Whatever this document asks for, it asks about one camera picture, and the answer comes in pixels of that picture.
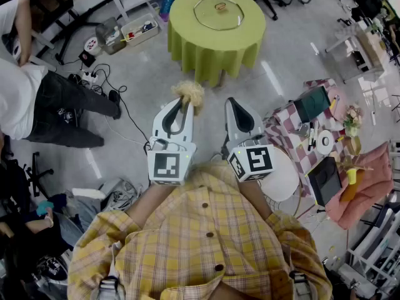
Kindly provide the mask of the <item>white round stool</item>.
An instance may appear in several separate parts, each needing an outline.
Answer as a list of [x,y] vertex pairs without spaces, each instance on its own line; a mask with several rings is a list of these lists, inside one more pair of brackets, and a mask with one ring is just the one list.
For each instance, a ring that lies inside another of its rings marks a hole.
[[277,211],[300,188],[299,174],[292,159],[281,148],[274,146],[275,170],[260,181],[267,204]]

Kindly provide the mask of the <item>black chair base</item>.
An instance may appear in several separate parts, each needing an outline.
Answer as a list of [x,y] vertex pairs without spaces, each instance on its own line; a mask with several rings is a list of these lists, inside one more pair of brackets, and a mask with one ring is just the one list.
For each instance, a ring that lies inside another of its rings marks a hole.
[[54,170],[47,169],[43,172],[38,172],[37,157],[39,157],[39,152],[36,151],[32,154],[31,167],[26,168],[26,174],[28,176],[28,183],[32,185],[32,191],[33,191],[34,197],[38,197],[40,194],[42,194],[46,199],[48,199],[49,196],[48,196],[46,190],[41,185],[40,179],[48,174],[53,175]]

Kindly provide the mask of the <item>black equipment bundle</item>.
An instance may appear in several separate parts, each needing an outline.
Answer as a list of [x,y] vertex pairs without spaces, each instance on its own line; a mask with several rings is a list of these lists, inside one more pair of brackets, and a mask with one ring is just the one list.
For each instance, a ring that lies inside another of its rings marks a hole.
[[68,124],[78,125],[78,114],[75,109],[60,108],[57,110],[58,116]]

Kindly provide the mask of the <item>white desk wooden top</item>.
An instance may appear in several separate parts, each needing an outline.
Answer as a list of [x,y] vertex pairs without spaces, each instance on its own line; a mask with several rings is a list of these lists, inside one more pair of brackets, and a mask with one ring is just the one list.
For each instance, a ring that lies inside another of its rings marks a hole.
[[371,25],[359,21],[335,32],[336,41],[325,49],[334,52],[336,48],[345,55],[338,61],[338,71],[344,84],[363,78],[376,82],[385,72],[388,55],[380,35]]

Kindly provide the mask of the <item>small black box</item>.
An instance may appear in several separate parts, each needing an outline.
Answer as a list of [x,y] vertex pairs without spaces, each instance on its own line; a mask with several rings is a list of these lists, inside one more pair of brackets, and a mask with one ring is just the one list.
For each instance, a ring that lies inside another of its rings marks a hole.
[[79,59],[81,62],[87,67],[90,68],[92,64],[95,62],[96,58],[89,54],[87,51],[83,50],[82,53],[79,55]]

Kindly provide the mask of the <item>clear plastic container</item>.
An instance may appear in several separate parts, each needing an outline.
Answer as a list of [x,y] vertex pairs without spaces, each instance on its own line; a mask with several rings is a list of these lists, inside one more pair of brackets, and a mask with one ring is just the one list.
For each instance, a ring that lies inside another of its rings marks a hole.
[[114,17],[98,24],[95,32],[99,46],[108,55],[113,55],[126,47],[121,26]]

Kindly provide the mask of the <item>pink round stool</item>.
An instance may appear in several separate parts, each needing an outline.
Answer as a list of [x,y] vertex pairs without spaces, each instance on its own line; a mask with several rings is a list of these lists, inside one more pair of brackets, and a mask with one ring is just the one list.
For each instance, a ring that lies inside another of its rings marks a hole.
[[347,99],[344,91],[338,87],[330,87],[327,90],[328,98],[331,102],[329,112],[331,116],[339,121],[343,122],[346,113]]

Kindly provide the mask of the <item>dark green box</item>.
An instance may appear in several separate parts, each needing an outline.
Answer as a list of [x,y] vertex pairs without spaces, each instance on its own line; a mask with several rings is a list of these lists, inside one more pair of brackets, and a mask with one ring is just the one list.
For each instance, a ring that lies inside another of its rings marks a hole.
[[297,113],[302,123],[309,123],[330,105],[324,86],[314,87],[294,101]]

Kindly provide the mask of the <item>person's right forearm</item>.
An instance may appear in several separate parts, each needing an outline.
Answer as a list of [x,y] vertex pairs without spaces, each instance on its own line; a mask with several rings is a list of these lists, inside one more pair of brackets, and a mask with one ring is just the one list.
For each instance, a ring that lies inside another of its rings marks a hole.
[[257,181],[239,182],[238,188],[264,220],[273,213]]

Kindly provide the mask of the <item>round table green tablecloth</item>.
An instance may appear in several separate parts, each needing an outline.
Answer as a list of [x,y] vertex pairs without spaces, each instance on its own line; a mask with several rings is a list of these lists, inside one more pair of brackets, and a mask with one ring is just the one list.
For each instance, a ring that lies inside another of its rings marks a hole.
[[253,0],[230,0],[242,9],[244,19],[237,28],[213,30],[195,17],[195,5],[200,1],[173,2],[167,26],[167,50],[172,60],[181,63],[184,73],[194,71],[196,82],[207,81],[214,87],[221,72],[236,78],[241,66],[254,66],[266,20]]

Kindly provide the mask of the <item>pink cushion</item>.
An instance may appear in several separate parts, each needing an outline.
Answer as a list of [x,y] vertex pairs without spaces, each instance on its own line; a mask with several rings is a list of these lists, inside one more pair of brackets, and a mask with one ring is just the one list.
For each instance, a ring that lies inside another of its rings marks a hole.
[[339,169],[342,188],[325,205],[330,219],[344,230],[358,222],[364,213],[394,189],[389,142],[384,142],[372,151],[353,159],[356,165],[370,167],[370,170],[358,170],[356,189],[352,199],[343,195],[352,191],[348,176],[343,168]]

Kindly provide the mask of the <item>person's yellow plaid shirt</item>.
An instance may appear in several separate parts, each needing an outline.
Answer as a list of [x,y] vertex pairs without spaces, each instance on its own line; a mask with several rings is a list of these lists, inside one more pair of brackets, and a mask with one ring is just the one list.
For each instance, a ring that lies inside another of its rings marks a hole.
[[264,220],[225,162],[196,167],[141,229],[97,214],[74,247],[68,300],[330,300],[310,232],[272,211]]

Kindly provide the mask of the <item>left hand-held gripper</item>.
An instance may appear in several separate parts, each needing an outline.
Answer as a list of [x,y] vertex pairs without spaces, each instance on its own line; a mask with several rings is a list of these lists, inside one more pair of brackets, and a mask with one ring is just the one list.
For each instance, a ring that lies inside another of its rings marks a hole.
[[149,180],[168,186],[183,185],[197,146],[193,138],[194,106],[182,105],[181,98],[166,104],[156,115],[147,152]]

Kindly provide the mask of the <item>white tape roll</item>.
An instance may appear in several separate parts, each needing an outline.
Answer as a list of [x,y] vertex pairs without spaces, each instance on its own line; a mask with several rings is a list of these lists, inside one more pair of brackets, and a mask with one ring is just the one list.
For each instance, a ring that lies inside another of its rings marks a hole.
[[316,141],[316,149],[322,155],[328,155],[335,145],[335,139],[331,131],[322,130]]

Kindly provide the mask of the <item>glass lid with wooden handle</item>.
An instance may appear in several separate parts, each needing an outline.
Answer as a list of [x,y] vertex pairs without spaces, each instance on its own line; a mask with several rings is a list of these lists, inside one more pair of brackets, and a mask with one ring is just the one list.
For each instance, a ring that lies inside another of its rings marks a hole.
[[215,31],[236,29],[244,20],[243,10],[232,0],[199,0],[193,11],[199,24]]

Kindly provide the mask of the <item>white metal shelf unit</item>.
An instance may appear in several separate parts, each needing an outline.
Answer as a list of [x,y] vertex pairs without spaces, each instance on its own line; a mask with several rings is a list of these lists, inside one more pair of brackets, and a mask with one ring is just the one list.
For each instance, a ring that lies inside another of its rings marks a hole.
[[372,205],[372,219],[361,219],[367,230],[349,249],[349,265],[385,296],[400,285],[400,199],[396,193]]

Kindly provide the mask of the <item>person's left forearm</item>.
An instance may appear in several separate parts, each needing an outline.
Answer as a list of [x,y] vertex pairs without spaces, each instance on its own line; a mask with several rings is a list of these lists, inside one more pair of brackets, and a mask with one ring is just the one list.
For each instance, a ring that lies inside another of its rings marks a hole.
[[146,189],[144,194],[142,194],[141,197],[125,211],[125,213],[142,229],[149,216],[175,190],[175,188],[175,186],[152,184]]

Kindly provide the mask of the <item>black desk frame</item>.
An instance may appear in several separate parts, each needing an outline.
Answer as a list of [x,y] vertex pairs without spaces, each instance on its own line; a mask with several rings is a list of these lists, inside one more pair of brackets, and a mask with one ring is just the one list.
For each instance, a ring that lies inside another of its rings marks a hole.
[[[59,6],[53,11],[49,11],[39,0],[34,0],[31,3],[32,6],[36,6],[43,13],[43,18],[40,23],[40,30],[39,32],[33,31],[33,36],[45,45],[45,47],[39,51],[39,58],[41,58],[48,49],[54,49],[54,43],[63,39],[64,42],[62,48],[58,53],[56,53],[55,59],[60,65],[65,65],[64,53],[73,34],[82,27],[96,27],[100,25],[99,22],[89,22],[88,18],[95,11],[110,3],[112,0],[104,0],[80,15],[73,11],[73,0],[56,1],[59,3]],[[60,18],[65,14],[69,14],[72,17],[72,21],[69,24],[63,24],[60,20]],[[54,38],[48,40],[43,36],[43,33],[53,24],[56,24],[61,30],[55,35]]]

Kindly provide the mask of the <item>flower bouquet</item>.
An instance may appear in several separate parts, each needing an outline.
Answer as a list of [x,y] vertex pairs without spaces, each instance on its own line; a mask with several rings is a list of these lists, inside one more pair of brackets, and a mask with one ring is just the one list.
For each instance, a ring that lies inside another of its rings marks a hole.
[[345,134],[349,137],[355,137],[363,123],[363,110],[358,104],[346,106],[343,117],[343,126]]

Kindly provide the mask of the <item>flat black box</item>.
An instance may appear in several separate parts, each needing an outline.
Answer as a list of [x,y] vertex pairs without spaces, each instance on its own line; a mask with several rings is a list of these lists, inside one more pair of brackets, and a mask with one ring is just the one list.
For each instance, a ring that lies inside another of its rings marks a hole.
[[342,188],[336,161],[325,157],[308,174],[318,205],[324,207]]

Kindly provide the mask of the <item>pink white checkered cloth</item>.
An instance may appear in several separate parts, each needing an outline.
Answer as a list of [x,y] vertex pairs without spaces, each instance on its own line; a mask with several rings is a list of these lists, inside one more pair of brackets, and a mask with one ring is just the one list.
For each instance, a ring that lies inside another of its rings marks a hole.
[[[324,87],[329,92],[337,87],[334,79],[318,79],[313,81],[306,81],[304,83],[306,88],[305,92],[313,91],[317,87]],[[318,134],[328,129],[330,125],[330,118],[332,118],[329,109],[326,109],[319,114],[313,122],[317,121]],[[303,192],[305,195],[314,196],[314,190],[309,182],[308,172],[315,168],[318,163],[324,159],[324,155],[318,152],[317,148],[308,150],[308,134],[307,136],[300,136],[293,133],[298,130],[301,124],[298,111],[295,107],[294,102],[285,104],[284,106],[275,109],[272,114],[264,118],[265,133],[268,140],[274,145],[283,148],[292,159],[295,168],[299,174],[300,181],[303,185]],[[334,139],[340,138],[342,135],[339,131],[331,131]],[[349,150],[346,148],[345,140],[335,142],[332,151],[337,152],[340,158],[344,158],[345,155],[349,154]]]

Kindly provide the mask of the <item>white round spool red print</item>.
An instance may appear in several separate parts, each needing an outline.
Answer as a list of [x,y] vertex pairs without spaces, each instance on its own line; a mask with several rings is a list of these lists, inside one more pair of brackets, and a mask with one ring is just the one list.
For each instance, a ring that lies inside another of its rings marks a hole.
[[98,39],[96,36],[90,37],[84,43],[84,50],[94,57],[96,57],[101,52],[101,47],[98,43]]

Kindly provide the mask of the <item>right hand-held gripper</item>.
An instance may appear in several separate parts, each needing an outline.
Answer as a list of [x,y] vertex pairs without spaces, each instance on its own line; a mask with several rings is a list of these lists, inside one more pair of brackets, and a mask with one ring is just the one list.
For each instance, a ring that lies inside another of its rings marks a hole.
[[225,102],[229,141],[223,146],[224,158],[240,183],[265,178],[275,170],[274,146],[269,144],[263,120],[256,110],[241,100]]

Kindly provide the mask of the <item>white storage bin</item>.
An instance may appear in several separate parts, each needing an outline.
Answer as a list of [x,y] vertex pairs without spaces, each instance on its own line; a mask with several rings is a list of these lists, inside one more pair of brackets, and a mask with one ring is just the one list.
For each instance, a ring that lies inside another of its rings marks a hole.
[[137,46],[159,33],[159,26],[152,14],[147,13],[121,28],[124,40],[130,46]]

